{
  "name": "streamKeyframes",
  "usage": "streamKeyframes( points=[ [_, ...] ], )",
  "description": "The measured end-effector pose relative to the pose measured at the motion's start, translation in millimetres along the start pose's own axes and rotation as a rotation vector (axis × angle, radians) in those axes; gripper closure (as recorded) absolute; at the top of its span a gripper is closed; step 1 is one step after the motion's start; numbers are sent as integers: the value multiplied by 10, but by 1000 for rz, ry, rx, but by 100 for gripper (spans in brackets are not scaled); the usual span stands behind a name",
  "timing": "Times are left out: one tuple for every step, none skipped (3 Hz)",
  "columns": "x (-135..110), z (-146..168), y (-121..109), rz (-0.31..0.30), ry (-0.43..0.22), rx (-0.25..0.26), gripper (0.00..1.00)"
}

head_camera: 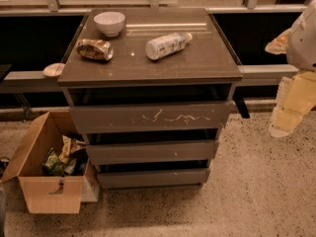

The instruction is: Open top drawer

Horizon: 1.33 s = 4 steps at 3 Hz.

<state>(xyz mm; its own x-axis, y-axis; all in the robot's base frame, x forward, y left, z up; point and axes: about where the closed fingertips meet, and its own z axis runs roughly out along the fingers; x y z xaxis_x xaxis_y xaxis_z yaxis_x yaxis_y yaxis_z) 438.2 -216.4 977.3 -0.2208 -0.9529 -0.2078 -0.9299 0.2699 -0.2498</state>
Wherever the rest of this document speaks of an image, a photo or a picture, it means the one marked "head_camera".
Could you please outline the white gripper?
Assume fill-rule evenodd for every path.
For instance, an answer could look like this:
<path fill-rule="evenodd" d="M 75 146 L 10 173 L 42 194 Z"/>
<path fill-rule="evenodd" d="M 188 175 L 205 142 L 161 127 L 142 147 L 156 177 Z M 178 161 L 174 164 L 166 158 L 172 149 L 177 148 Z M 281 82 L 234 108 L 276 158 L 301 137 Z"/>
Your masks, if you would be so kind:
<path fill-rule="evenodd" d="M 287 62 L 297 69 L 316 71 L 316 1 L 266 47 L 270 54 L 286 54 Z M 293 133 L 303 118 L 316 106 L 316 74 L 299 73 L 283 77 L 276 93 L 269 133 L 280 138 Z"/>

